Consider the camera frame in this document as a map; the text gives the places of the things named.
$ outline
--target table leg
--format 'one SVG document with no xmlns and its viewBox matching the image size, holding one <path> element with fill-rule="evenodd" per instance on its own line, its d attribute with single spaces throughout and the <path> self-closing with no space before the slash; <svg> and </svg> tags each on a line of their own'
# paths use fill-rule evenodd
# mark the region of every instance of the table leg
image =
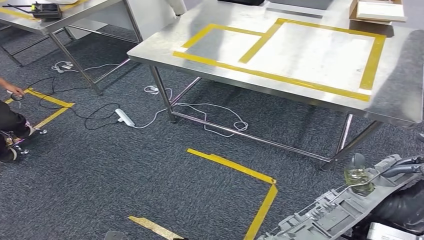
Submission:
<svg viewBox="0 0 424 240">
<path fill-rule="evenodd" d="M 154 82 L 156 83 L 157 89 L 159 89 L 160 95 L 162 95 L 163 103 L 165 104 L 166 111 L 169 116 L 169 120 L 171 121 L 171 123 L 176 123 L 177 120 L 175 116 L 172 114 L 173 109 L 170 103 L 170 99 L 168 98 L 167 91 L 165 90 L 161 75 L 159 75 L 158 68 L 151 65 L 150 71 L 151 71 L 151 74 L 153 75 Z"/>
<path fill-rule="evenodd" d="M 369 126 L 367 126 L 358 136 L 355 137 L 349 144 L 342 148 L 336 155 L 334 155 L 330 162 L 324 164 L 321 167 L 322 171 L 328 171 L 340 158 L 343 158 L 348 153 L 352 151 L 354 147 L 356 147 L 358 144 L 360 144 L 363 140 L 365 140 L 367 137 L 371 136 L 372 133 L 374 133 L 379 127 L 383 125 L 380 121 L 373 121 Z"/>
<path fill-rule="evenodd" d="M 64 31 L 65 31 L 65 33 L 66 33 L 67 37 L 68 37 L 71 41 L 74 41 L 75 39 L 74 39 L 74 37 L 72 36 L 72 34 L 69 32 L 69 29 L 68 29 L 67 27 L 64 27 L 63 29 L 64 29 Z"/>
<path fill-rule="evenodd" d="M 128 3 L 128 0 L 123 0 L 123 4 L 125 5 L 126 11 L 128 12 L 128 17 L 129 17 L 129 20 L 131 21 L 132 28 L 134 28 L 135 37 L 137 37 L 138 42 L 141 43 L 143 42 L 143 36 L 142 36 L 142 33 L 140 32 L 139 26 L 137 25 L 137 21 L 134 18 L 134 14 Z"/>
<path fill-rule="evenodd" d="M 0 49 L 3 50 L 3 52 L 12 60 L 16 65 L 19 67 L 22 67 L 22 63 L 16 59 L 10 52 L 8 52 L 3 46 L 0 46 Z"/>
<path fill-rule="evenodd" d="M 81 65 L 75 60 L 75 58 L 70 54 L 70 52 L 66 49 L 66 47 L 59 41 L 54 33 L 49 33 L 48 36 L 53 40 L 53 42 L 59 47 L 59 49 L 67 56 L 67 58 L 72 62 L 72 64 L 76 67 L 76 69 L 84 76 L 87 80 L 88 84 L 94 89 L 94 91 L 102 96 L 103 92 L 100 88 L 94 83 L 94 81 L 90 78 L 90 76 L 84 71 Z"/>
<path fill-rule="evenodd" d="M 352 114 L 348 114 L 346 116 L 346 120 L 344 121 L 343 131 L 341 132 L 340 138 L 338 140 L 335 153 L 340 152 L 340 150 L 342 150 L 345 147 L 346 139 L 348 138 L 348 134 L 349 134 L 349 128 L 352 122 L 352 117 L 353 117 Z"/>
</svg>

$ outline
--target yellow tape rectangle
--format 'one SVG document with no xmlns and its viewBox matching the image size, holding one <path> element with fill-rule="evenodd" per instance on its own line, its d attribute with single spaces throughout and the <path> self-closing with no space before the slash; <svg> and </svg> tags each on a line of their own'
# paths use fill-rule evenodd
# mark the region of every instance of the yellow tape rectangle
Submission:
<svg viewBox="0 0 424 240">
<path fill-rule="evenodd" d="M 284 18 L 278 18 L 274 25 L 272 25 L 267 32 L 256 32 L 256 31 L 250 31 L 235 27 L 229 27 L 229 26 L 223 26 L 218 24 L 209 24 L 202 30 L 200 30 L 196 35 L 194 35 L 192 38 L 190 38 L 184 45 L 182 45 L 183 48 L 190 48 L 194 44 L 196 44 L 200 39 L 202 39 L 204 36 L 206 36 L 212 29 L 221 29 L 221 30 L 227 30 L 227 31 L 233 31 L 238 33 L 244 33 L 244 34 L 250 34 L 250 35 L 256 35 L 261 36 L 261 38 L 240 58 L 239 62 L 241 63 L 248 63 L 250 59 L 253 58 L 253 56 L 258 53 L 258 51 L 267 43 L 267 41 L 278 31 L 280 26 L 284 23 L 292 23 L 292 24 L 298 24 L 303 25 L 307 27 L 313 27 L 313 28 L 320 28 L 320 29 L 327 29 L 331 31 L 338 31 L 348 34 L 355 34 L 355 35 L 362 35 L 367 37 L 373 37 L 374 43 L 371 48 L 371 52 L 368 57 L 368 61 L 365 65 L 365 69 L 362 75 L 362 79 L 360 81 L 359 87 L 360 89 L 364 90 L 371 90 L 373 88 L 374 79 L 376 76 L 378 64 L 380 61 L 380 57 L 383 51 L 384 42 L 386 39 L 386 36 L 376 34 L 376 33 L 369 33 L 369 32 L 363 32 L 358 30 L 351 30 L 351 29 L 345 29 L 340 27 L 333 27 L 333 26 L 326 26 L 326 25 L 320 25 L 316 23 L 310 23 L 310 22 L 303 22 L 303 21 L 297 21 L 297 20 L 291 20 L 291 19 L 284 19 Z M 344 90 L 340 88 L 335 88 L 331 86 L 326 86 L 318 83 L 313 83 L 309 81 L 304 81 L 300 79 L 285 77 L 281 75 L 276 75 L 272 73 L 247 69 L 243 67 L 237 67 L 230 64 L 222 63 L 214 59 L 209 59 L 201 56 L 191 55 L 185 52 L 179 52 L 175 51 L 173 53 L 175 57 L 184 58 L 190 61 L 207 64 L 215 67 L 225 68 L 229 70 L 239 71 L 247 74 L 256 75 L 259 77 L 269 78 L 272 80 L 277 80 L 293 85 L 298 85 L 305 88 L 315 89 L 318 91 L 323 91 L 331 94 L 336 94 L 348 98 L 358 99 L 361 101 L 368 102 L 370 100 L 370 96 L 366 94 L 362 94 L 359 92 L 353 92 L 349 90 Z"/>
<path fill-rule="evenodd" d="M 201 57 L 201 56 L 196 56 L 196 55 L 188 54 L 188 53 L 185 53 L 185 52 L 174 51 L 173 55 L 175 57 L 187 59 L 187 60 L 198 62 L 198 63 L 201 63 L 201 64 L 207 64 L 207 65 L 220 67 L 220 68 L 224 68 L 224 69 L 239 71 L 239 72 L 246 73 L 246 74 L 256 75 L 256 76 L 267 78 L 267 79 L 277 80 L 277 81 L 280 81 L 280 82 L 289 83 L 289 84 L 293 84 L 293 85 L 297 85 L 297 86 L 301 86 L 301 87 L 305 87 L 305 88 L 315 89 L 315 90 L 323 91 L 323 92 L 326 92 L 326 93 L 331 93 L 331 94 L 336 94 L 336 95 L 340 95 L 340 96 L 344 96 L 344 97 L 348 97 L 348 98 L 358 99 L 358 100 L 365 101 L 365 102 L 368 102 L 370 100 L 370 96 L 363 94 L 363 93 L 348 91 L 348 90 L 344 90 L 344 89 L 340 89 L 340 88 L 326 86 L 326 85 L 322 85 L 322 84 L 318 84 L 318 83 L 314 83 L 314 82 L 309 82 L 309 81 L 303 81 L 303 80 L 300 80 L 300 79 L 290 78 L 290 77 L 286 77 L 286 76 L 280 76 L 280 75 L 277 75 L 277 74 L 267 73 L 267 72 L 263 72 L 263 71 L 233 66 L 233 65 L 230 65 L 230 64 L 227 64 L 227 63 L 218 62 L 218 61 L 213 60 L 213 59 L 209 59 L 209 58 L 205 58 L 205 57 Z"/>
</svg>

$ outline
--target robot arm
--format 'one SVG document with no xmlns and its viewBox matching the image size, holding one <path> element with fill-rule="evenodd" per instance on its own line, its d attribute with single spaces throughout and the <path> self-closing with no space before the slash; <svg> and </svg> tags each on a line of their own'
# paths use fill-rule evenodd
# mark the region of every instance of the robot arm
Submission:
<svg viewBox="0 0 424 240">
<path fill-rule="evenodd" d="M 183 0 L 166 0 L 166 2 L 172 7 L 175 15 L 180 16 L 187 12 L 186 5 Z"/>
</svg>

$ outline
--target shoe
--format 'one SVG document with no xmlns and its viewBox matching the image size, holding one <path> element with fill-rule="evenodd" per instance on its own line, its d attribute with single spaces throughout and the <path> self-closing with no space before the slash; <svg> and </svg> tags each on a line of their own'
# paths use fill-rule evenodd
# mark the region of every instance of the shoe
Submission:
<svg viewBox="0 0 424 240">
<path fill-rule="evenodd" d="M 8 164 L 15 161 L 17 157 L 18 153 L 16 152 L 16 150 L 10 148 L 2 157 L 0 157 L 0 162 Z"/>
<path fill-rule="evenodd" d="M 29 122 L 25 123 L 25 127 L 26 127 L 25 133 L 23 135 L 16 135 L 16 137 L 18 137 L 19 139 L 26 139 L 36 131 Z"/>
</svg>

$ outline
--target caster wheel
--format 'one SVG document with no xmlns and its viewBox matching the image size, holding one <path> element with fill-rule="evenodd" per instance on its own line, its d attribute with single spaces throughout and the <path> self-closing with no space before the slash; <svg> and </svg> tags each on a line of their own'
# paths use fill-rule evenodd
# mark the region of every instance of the caster wheel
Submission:
<svg viewBox="0 0 424 240">
<path fill-rule="evenodd" d="M 27 155 L 30 151 L 28 149 L 25 149 L 20 152 L 21 155 Z"/>
<path fill-rule="evenodd" d="M 37 129 L 37 130 L 38 130 L 39 134 L 41 134 L 41 135 L 44 135 L 44 134 L 47 133 L 47 130 L 46 129 L 43 129 L 43 130 Z"/>
</svg>

